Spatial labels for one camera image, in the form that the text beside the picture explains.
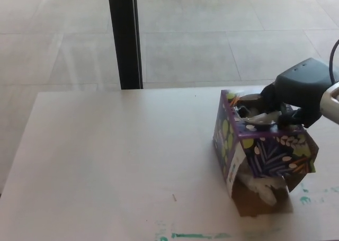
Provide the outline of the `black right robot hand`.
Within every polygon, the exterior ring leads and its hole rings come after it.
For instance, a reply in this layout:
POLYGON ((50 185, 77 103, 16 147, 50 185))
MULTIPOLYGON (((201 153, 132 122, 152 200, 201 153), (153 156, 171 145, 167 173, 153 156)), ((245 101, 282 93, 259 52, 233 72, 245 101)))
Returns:
POLYGON ((323 115, 320 101, 333 85, 329 65, 308 58, 279 74, 260 93, 266 113, 280 111, 279 128, 302 125, 309 128, 323 115))

